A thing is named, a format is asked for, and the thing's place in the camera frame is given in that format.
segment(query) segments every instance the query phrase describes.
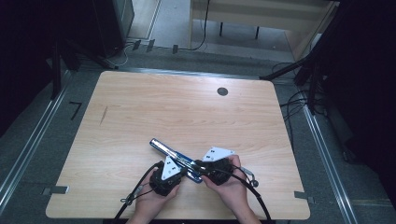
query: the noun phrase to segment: hand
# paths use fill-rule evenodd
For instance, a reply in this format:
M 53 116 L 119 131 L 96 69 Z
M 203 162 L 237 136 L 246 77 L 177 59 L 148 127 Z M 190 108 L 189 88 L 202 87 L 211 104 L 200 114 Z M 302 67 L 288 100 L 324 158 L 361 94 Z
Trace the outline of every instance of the hand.
M 154 170 L 148 173 L 146 178 L 143 180 L 142 183 L 146 185 L 142 188 L 138 195 L 151 190 L 149 178 L 152 176 L 153 172 Z M 138 197 L 136 199 L 134 215 L 128 220 L 127 224 L 148 224 L 161 212 L 167 202 L 176 197 L 179 187 L 180 185 L 175 186 L 166 197 L 163 197 L 154 191 Z
M 232 155 L 228 159 L 231 164 L 241 167 L 239 156 Z M 238 169 L 233 170 L 233 174 L 244 180 L 247 178 L 246 175 Z M 248 205 L 247 188 L 240 180 L 231 176 L 227 182 L 217 186 L 207 176 L 202 175 L 201 178 L 210 189 L 213 189 L 220 196 L 221 200 L 233 211 L 240 223 L 260 223 Z

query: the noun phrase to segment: floor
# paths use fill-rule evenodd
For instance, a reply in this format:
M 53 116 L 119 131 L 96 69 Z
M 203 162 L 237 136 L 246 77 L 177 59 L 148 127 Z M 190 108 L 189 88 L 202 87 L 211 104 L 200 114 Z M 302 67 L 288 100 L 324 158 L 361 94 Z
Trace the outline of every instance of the floor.
M 220 37 L 217 22 L 207 23 L 205 43 L 198 50 L 173 54 L 174 45 L 180 48 L 187 47 L 188 8 L 189 1 L 162 0 L 155 21 L 152 27 L 148 28 L 150 32 L 147 38 L 128 39 L 129 42 L 141 39 L 143 45 L 155 40 L 153 51 L 147 52 L 147 46 L 136 50 L 128 48 L 125 54 L 121 52 L 120 55 L 109 60 L 115 64 L 123 63 L 120 66 L 123 70 L 138 68 L 148 69 L 145 71 L 177 70 L 244 78 L 268 75 L 294 62 L 284 31 L 261 28 L 259 39 L 255 40 L 255 27 L 224 24 L 223 36 Z M 202 21 L 194 21 L 193 33 L 192 44 L 198 46 L 204 33 Z M 57 176 L 83 116 L 80 112 L 75 119 L 70 119 L 76 111 L 70 102 L 89 102 L 94 83 L 98 78 L 100 69 L 85 58 L 81 60 L 83 61 L 81 72 L 73 74 L 69 90 L 60 102 L 60 109 L 54 115 L 46 134 L 39 138 L 40 146 L 36 146 L 35 156 L 30 165 L 25 167 L 26 173 L 15 189 L 14 196 L 9 200 L 4 214 L 0 216 L 0 223 L 100 223 L 92 219 L 49 219 L 45 217 L 44 212 L 49 197 L 41 195 L 44 187 L 56 184 Z M 293 76 L 294 74 L 290 72 L 274 80 L 280 104 L 286 103 L 299 89 L 305 89 L 294 86 Z M 50 86 L 40 92 L 37 99 L 7 132 L 7 136 L 0 139 L 2 158 L 7 158 L 0 160 L 2 166 L 4 164 L 6 168 L 11 167 L 12 162 L 19 155 L 15 150 L 4 150 L 4 148 L 22 150 L 26 147 L 26 141 L 48 105 L 47 101 L 40 99 L 47 99 L 48 95 L 50 95 Z M 81 111 L 84 111 L 85 107 L 86 104 L 83 104 Z M 305 221 L 292 221 L 292 223 L 396 223 L 396 212 L 387 200 L 376 174 L 364 164 L 345 162 L 330 122 L 325 116 L 316 115 L 313 120 L 319 124 L 319 133 L 324 139 L 324 147 L 328 150 L 332 161 L 333 167 L 330 168 L 337 172 L 342 183 L 341 189 L 346 192 L 343 195 L 348 197 L 358 220 L 346 221 L 341 212 L 342 205 L 334 196 L 337 195 L 337 188 L 332 186 L 328 166 L 323 163 L 326 156 L 320 152 L 323 145 L 311 132 L 309 115 L 300 105 L 293 105 L 291 111 L 296 112 L 290 119 L 291 125 L 289 126 L 287 122 L 285 124 L 290 134 L 290 141 L 294 144 L 295 158 L 305 191 L 313 200 L 309 204 L 311 218 Z M 282 113 L 287 118 L 286 107 L 282 107 Z M 9 170 L 2 168 L 0 174 L 2 181 Z M 21 211 L 26 210 L 27 205 L 30 209 L 22 214 Z M 286 223 L 286 221 L 281 220 L 278 223 Z

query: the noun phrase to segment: person's left hand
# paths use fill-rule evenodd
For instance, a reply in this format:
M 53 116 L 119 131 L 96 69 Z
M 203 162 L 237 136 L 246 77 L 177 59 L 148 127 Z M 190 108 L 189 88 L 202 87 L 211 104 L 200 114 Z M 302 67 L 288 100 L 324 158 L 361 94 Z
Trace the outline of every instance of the person's left hand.
M 144 185 L 144 187 L 142 188 L 142 190 L 140 190 L 137 196 L 151 190 L 151 186 L 149 185 L 149 179 L 152 176 L 153 172 L 154 170 L 148 173 L 146 178 L 143 180 L 142 185 Z M 150 223 L 150 221 L 161 212 L 165 204 L 176 197 L 179 187 L 180 185 L 176 185 L 166 197 L 163 197 L 162 195 L 159 195 L 154 191 L 138 197 L 136 199 L 134 215 L 128 220 L 127 224 Z

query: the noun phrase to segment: chair leg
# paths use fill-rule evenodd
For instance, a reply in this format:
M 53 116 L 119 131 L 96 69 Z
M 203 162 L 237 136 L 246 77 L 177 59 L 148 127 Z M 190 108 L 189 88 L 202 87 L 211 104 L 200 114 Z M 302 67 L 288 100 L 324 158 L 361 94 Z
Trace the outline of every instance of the chair leg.
M 257 27 L 256 36 L 254 37 L 255 39 L 259 38 L 259 30 L 260 30 L 260 26 Z

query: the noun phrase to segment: metal frame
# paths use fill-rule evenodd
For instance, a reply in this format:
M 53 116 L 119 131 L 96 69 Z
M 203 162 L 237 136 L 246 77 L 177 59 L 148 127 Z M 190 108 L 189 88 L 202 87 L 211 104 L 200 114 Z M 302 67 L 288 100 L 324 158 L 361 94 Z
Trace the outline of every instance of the metal frame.
M 35 154 L 35 150 L 37 149 L 41 138 L 43 137 L 50 122 L 52 121 L 53 116 L 58 110 L 58 107 L 64 98 L 65 91 L 68 84 L 71 82 L 71 79 L 71 73 L 66 71 L 64 74 L 64 87 L 62 88 L 58 96 L 56 96 L 53 100 L 49 102 L 46 111 L 35 126 L 35 129 L 33 130 L 31 136 L 26 142 L 26 145 L 23 147 L 20 156 L 15 161 L 11 171 L 6 177 L 6 180 L 0 187 L 0 216 L 3 214 L 3 211 L 5 210 L 6 205 L 12 196 L 12 193 L 14 192 L 19 181 L 21 180 L 21 177 L 27 166 L 29 165 L 30 160 L 33 158 L 33 155 Z

